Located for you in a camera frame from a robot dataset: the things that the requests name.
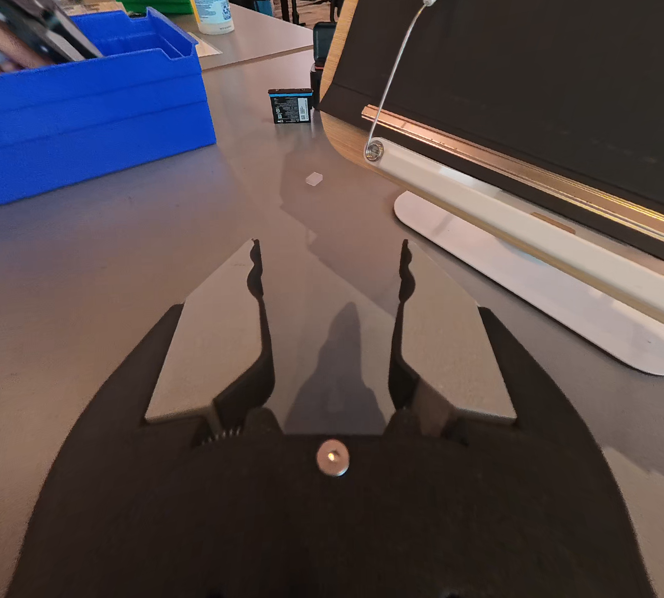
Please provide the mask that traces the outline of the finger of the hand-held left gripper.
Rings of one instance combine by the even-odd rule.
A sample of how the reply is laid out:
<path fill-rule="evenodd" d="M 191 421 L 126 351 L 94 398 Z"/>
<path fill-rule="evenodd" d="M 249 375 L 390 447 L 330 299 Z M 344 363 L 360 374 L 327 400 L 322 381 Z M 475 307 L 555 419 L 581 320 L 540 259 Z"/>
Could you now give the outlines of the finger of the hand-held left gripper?
<path fill-rule="evenodd" d="M 103 57 L 54 0 L 1 0 L 1 51 L 12 56 L 16 44 L 30 51 L 21 63 L 75 63 Z"/>

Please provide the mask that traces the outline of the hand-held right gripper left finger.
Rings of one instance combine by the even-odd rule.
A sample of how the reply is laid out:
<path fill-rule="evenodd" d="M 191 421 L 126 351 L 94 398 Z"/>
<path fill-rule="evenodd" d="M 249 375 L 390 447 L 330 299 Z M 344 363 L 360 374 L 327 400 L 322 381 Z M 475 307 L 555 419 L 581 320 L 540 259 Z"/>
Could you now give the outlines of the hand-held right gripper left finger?
<path fill-rule="evenodd" d="M 187 296 L 145 413 L 243 425 L 275 386 L 260 242 L 249 239 Z"/>

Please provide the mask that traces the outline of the person's left hand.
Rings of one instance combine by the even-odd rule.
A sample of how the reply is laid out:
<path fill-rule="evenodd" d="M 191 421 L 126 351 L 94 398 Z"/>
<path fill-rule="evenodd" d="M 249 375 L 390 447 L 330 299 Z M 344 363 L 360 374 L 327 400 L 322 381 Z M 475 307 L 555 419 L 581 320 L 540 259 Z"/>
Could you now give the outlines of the person's left hand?
<path fill-rule="evenodd" d="M 11 32 L 1 30 L 1 73 L 42 68 L 52 64 Z"/>

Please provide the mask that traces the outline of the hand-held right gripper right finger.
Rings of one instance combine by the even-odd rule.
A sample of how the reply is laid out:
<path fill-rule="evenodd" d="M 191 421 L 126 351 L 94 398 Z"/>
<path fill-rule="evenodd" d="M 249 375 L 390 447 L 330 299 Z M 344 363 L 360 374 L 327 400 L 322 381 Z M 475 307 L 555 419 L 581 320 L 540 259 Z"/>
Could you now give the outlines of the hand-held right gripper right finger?
<path fill-rule="evenodd" d="M 404 240 L 389 362 L 394 409 L 418 420 L 516 420 L 476 300 Z"/>

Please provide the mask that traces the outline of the black battery charger case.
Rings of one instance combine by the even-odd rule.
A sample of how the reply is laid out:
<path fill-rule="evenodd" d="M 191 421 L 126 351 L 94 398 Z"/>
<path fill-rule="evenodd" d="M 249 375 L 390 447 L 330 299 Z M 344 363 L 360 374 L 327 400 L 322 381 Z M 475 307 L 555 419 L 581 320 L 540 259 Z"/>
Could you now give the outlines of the black battery charger case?
<path fill-rule="evenodd" d="M 313 34 L 313 65 L 310 71 L 312 89 L 311 106 L 319 108 L 321 82 L 325 63 L 336 31 L 336 22 L 317 22 L 312 29 Z"/>

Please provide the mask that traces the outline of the blue storage bin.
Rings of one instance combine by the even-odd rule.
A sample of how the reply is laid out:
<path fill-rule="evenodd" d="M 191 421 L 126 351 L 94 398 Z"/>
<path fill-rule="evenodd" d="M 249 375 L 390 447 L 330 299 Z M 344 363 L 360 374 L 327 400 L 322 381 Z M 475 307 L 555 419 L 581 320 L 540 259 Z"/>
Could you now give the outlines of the blue storage bin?
<path fill-rule="evenodd" d="M 102 58 L 1 75 L 1 204 L 217 141 L 194 36 L 152 8 L 73 21 Z"/>

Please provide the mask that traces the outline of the black board book stand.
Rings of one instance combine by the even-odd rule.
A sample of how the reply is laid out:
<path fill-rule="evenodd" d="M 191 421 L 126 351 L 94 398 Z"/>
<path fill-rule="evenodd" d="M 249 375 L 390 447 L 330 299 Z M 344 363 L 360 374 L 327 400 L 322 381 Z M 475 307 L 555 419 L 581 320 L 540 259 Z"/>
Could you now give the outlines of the black board book stand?
<path fill-rule="evenodd" d="M 322 93 L 403 224 L 663 375 L 663 0 L 346 0 Z"/>

